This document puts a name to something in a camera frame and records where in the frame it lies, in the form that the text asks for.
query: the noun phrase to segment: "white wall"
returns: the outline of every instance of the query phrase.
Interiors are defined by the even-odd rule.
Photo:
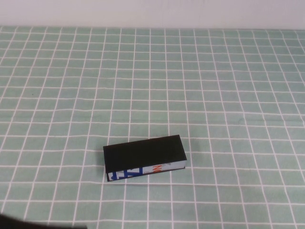
[[[305,0],[0,0],[0,24],[305,29]]]

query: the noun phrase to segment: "black rectangular box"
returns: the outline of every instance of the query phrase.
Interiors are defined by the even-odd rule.
[[[107,180],[119,180],[185,168],[179,135],[104,146]]]

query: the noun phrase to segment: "table surface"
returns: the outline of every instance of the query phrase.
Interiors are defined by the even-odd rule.
[[[305,31],[3,26],[0,209],[89,229],[304,229],[304,81]],[[175,134],[185,169],[107,182],[104,145]]]

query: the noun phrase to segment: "printed side label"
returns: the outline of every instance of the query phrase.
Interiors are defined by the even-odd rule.
[[[109,180],[119,180],[129,177],[142,176],[147,173],[157,173],[165,170],[184,168],[186,161],[177,161],[167,164],[160,164],[155,166],[147,166],[142,168],[128,169],[119,172],[108,173]]]

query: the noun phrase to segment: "white grid line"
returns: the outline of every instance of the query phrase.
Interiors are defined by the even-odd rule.
[[[74,112],[74,110],[72,111],[72,115],[71,115],[71,119],[70,119],[70,123],[69,123],[68,136],[67,136],[67,140],[66,140],[66,143],[65,143],[65,146],[64,146],[64,151],[63,151],[62,156],[61,156],[61,166],[60,166],[60,169],[59,169],[59,172],[58,172],[58,175],[57,175],[57,179],[56,179],[56,185],[55,185],[55,190],[54,190],[54,194],[53,194],[53,201],[55,200],[55,197],[56,197],[56,192],[57,192],[57,187],[58,187],[57,184],[59,182],[59,178],[60,178],[60,174],[61,174],[61,168],[62,168],[62,164],[63,164],[63,160],[64,160],[64,152],[65,152],[65,149],[67,148],[67,143],[68,143],[68,140],[69,140],[69,132],[70,132],[70,128],[71,128],[71,121],[72,121],[73,112]],[[51,217],[52,217],[53,206],[54,206],[54,202],[52,202],[52,204],[51,204],[50,214],[49,214],[49,218],[48,218],[48,223],[50,222]]]
[[[180,45],[181,45],[181,34],[180,34],[180,30],[179,30],[179,40],[180,40]],[[184,99],[185,99],[185,107],[187,110],[187,102],[186,102],[186,91],[185,91],[185,76],[183,73],[183,65],[182,65],[182,76],[183,76],[183,88],[184,88]],[[190,137],[190,126],[189,126],[189,115],[188,112],[186,113],[186,122],[187,122],[187,134]],[[190,160],[191,160],[191,171],[192,171],[192,182],[193,182],[193,193],[194,193],[194,200],[196,202],[196,190],[195,190],[195,179],[194,179],[194,171],[193,171],[193,159],[192,159],[192,153],[190,153]],[[197,205],[195,204],[195,214],[196,214],[196,221],[197,221],[197,229],[199,229],[199,224],[198,224],[198,210],[197,210]]]

